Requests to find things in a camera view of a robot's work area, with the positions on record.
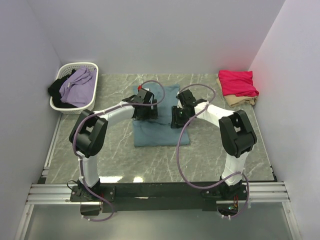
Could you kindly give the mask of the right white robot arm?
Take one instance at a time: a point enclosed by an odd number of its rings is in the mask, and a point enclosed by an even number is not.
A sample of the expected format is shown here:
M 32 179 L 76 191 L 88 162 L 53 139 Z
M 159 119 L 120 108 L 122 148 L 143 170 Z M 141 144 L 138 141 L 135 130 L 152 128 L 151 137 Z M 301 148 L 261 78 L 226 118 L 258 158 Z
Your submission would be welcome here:
M 189 89 L 179 92 L 176 98 L 179 105 L 171 108 L 171 127 L 181 128 L 176 145 L 176 162 L 184 182 L 199 190 L 217 188 L 218 194 L 226 200 L 247 192 L 243 185 L 244 166 L 249 152 L 257 143 L 257 136 L 247 113 L 244 110 L 226 110 L 204 99 L 197 100 Z M 226 161 L 220 180 L 209 186 L 199 186 L 188 181 L 179 160 L 181 139 L 187 126 L 196 118 L 219 128 L 222 146 L 226 152 Z

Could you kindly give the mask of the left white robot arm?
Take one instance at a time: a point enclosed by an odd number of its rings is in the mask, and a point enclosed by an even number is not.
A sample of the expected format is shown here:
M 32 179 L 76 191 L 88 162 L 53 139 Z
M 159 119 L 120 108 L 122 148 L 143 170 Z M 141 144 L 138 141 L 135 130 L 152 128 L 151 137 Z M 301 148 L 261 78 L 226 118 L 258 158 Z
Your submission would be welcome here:
M 78 185 L 88 201 L 100 195 L 100 178 L 96 155 L 104 145 L 107 129 L 124 120 L 155 120 L 158 118 L 155 95 L 145 88 L 118 104 L 98 111 L 83 110 L 74 125 L 69 141 L 78 157 L 80 177 Z

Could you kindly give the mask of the teal blue t shirt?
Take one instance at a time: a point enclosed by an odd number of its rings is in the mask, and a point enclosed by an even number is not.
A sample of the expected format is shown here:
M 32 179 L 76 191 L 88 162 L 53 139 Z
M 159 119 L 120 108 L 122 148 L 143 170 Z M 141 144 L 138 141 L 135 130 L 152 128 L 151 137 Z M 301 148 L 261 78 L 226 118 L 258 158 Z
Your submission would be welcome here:
M 172 106 L 176 106 L 177 93 L 180 90 L 179 84 L 165 86 L 161 88 L 157 83 L 149 82 L 143 85 L 149 89 L 158 101 L 164 100 L 157 105 L 158 119 L 155 120 L 134 120 L 133 125 L 133 145 L 135 147 L 157 147 L 175 146 L 178 143 L 181 129 L 171 128 Z

